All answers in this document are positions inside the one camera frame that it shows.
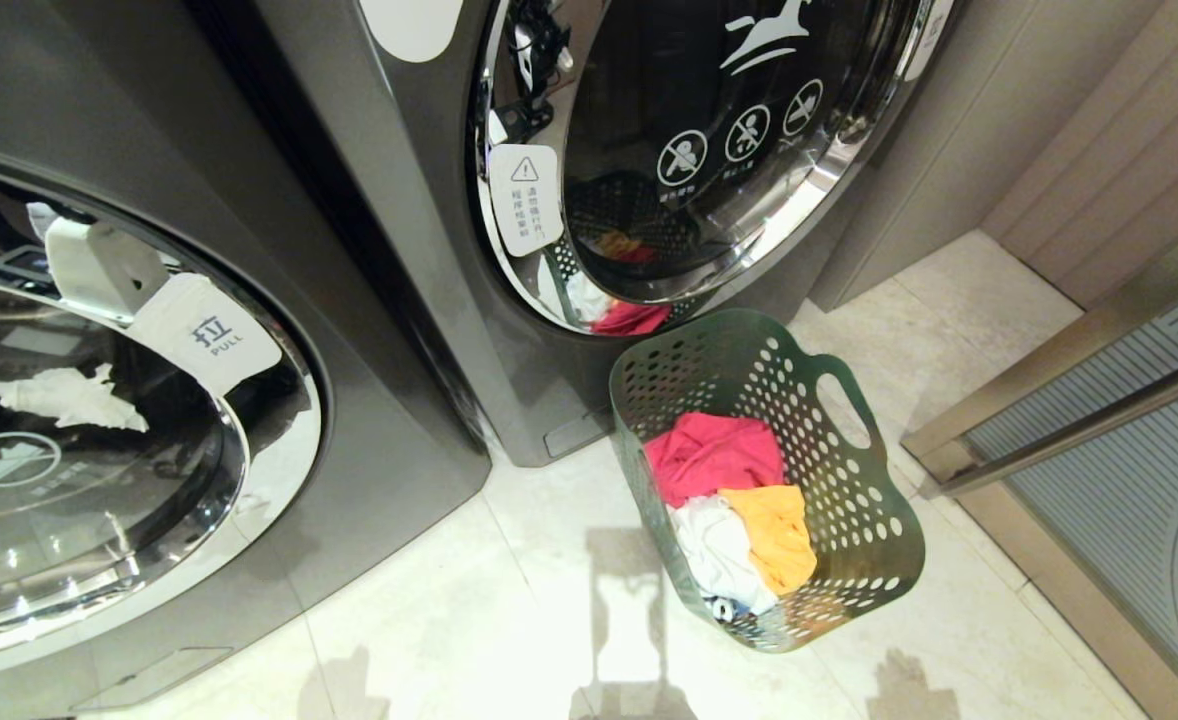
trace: pink clothing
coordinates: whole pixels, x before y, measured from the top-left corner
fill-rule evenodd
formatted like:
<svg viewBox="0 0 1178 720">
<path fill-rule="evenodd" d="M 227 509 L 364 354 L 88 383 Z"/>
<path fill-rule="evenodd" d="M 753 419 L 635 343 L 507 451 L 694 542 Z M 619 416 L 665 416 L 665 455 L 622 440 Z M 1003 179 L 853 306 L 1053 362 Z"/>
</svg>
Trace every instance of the pink clothing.
<svg viewBox="0 0 1178 720">
<path fill-rule="evenodd" d="M 671 305 L 634 305 L 630 302 L 616 302 L 590 329 L 595 333 L 613 333 L 613 336 L 653 333 L 666 323 L 671 311 Z"/>
<path fill-rule="evenodd" d="M 722 488 L 785 484 L 780 445 L 762 420 L 688 412 L 644 450 L 661 498 L 671 507 Z"/>
</svg>

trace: front-load washer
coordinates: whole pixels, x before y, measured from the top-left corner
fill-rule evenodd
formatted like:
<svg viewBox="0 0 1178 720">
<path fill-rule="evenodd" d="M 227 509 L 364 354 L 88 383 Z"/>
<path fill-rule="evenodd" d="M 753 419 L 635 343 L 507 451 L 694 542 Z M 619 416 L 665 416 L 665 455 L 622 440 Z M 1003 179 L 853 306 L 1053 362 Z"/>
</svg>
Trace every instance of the front-load washer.
<svg viewBox="0 0 1178 720">
<path fill-rule="evenodd" d="M 630 336 L 795 313 L 954 6 L 191 5 L 284 131 L 332 145 L 521 465 L 608 428 Z"/>
<path fill-rule="evenodd" d="M 144 701 L 478 491 L 417 345 L 181 5 L 0 4 L 0 720 Z"/>
</svg>

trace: washer door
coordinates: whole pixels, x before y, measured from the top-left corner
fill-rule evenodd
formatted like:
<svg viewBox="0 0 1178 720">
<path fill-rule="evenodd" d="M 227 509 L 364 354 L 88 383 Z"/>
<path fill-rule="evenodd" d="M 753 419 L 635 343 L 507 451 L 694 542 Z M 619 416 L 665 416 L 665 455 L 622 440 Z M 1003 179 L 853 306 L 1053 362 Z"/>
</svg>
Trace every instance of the washer door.
<svg viewBox="0 0 1178 720">
<path fill-rule="evenodd" d="M 0 181 L 0 669 L 209 577 L 318 454 L 291 341 L 146 232 Z"/>
<path fill-rule="evenodd" d="M 789 250 L 922 72 L 951 0 L 551 5 L 494 18 L 479 207 L 534 309 L 616 333 L 603 313 L 663 315 L 656 329 Z"/>
</svg>

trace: laundry basket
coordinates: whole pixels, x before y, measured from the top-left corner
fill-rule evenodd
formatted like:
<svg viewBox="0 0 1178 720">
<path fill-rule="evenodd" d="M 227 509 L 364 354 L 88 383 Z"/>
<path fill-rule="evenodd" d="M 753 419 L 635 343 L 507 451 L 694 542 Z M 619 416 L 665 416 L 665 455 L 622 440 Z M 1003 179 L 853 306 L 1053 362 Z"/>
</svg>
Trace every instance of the laundry basket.
<svg viewBox="0 0 1178 720">
<path fill-rule="evenodd" d="M 848 395 L 868 447 L 853 445 L 843 423 L 826 414 L 818 399 L 825 375 Z M 922 527 L 891 483 L 886 445 L 851 370 L 838 357 L 805 354 L 768 316 L 724 310 L 640 342 L 613 369 L 611 401 L 616 453 L 673 587 L 691 612 L 741 643 L 795 650 L 902 596 L 922 574 Z M 816 574 L 798 592 L 762 615 L 724 625 L 704 607 L 643 453 L 643 443 L 691 411 L 757 418 L 775 430 L 786 477 L 803 489 L 818 555 Z"/>
</svg>

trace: orange clothing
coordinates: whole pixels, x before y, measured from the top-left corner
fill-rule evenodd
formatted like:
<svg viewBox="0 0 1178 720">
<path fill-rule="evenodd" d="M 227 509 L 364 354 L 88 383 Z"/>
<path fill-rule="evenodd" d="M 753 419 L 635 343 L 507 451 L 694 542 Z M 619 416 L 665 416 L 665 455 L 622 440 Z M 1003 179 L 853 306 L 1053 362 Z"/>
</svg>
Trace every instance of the orange clothing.
<svg viewBox="0 0 1178 720">
<path fill-rule="evenodd" d="M 798 485 L 720 489 L 719 495 L 744 521 L 749 561 L 777 596 L 803 587 L 816 570 L 816 553 L 803 521 L 803 491 Z"/>
</svg>

